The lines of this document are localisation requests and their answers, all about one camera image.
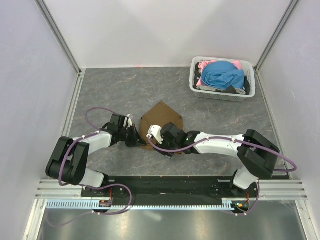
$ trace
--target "marble-patterned surface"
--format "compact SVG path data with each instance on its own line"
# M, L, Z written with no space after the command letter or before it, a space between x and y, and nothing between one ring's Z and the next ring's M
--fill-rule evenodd
M183 117L185 132L237 135L254 129L276 143L258 83L255 96L243 102L197 98L189 88L189 74L188 67L87 69L70 136L94 131L84 117L89 108L106 107L119 114L132 114L139 127L140 118L163 101ZM111 113L104 110L89 114L90 120L101 127L110 117ZM284 168L280 160L277 165ZM127 148L120 142L91 154L87 166L108 175L232 175L242 163L218 154L175 155L168 159L156 151Z

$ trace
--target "blue towel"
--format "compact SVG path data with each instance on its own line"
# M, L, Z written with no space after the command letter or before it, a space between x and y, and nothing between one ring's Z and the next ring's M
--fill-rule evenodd
M245 72L228 61L210 63L204 68L201 78L206 85L222 90L230 86L243 89L245 84Z

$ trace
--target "white plastic basket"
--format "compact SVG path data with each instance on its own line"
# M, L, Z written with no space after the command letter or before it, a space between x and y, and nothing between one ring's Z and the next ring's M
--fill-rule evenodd
M214 91L204 91L194 89L194 78L195 78L195 66L197 63L202 63L203 61L228 61L233 62L233 59L224 59L224 58L214 58L214 57L206 57L206 56L196 56L192 60L191 70L190 70L190 89L193 91L194 96L197 98L206 98L206 99L217 99L217 100L226 100L226 101L234 101L234 102L242 102L247 98L252 98L256 94L256 81L255 81L255 72L254 67L248 61L240 60L242 64L242 68L244 74L247 77L248 82L250 83L250 94L249 95L240 95L240 94L230 94L230 93L222 93L222 92L214 92Z

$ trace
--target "gray cloth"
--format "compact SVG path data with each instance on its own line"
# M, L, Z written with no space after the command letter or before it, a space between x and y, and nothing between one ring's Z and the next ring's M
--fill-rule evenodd
M196 87L199 90L203 90L203 91L211 91L211 92L222 92L224 91L223 89L219 89L219 88L215 88L213 86L197 86ZM241 88L235 88L235 91L237 94L241 94L241 95L246 95L246 92L241 89Z

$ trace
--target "white wall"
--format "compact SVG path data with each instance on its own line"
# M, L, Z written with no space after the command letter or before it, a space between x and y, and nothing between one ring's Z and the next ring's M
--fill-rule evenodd
M258 62L290 0L45 0L82 68Z
M262 83L286 155L298 165L320 223L320 1L297 6L262 66Z
M0 239L23 237L76 73L34 0L0 3Z

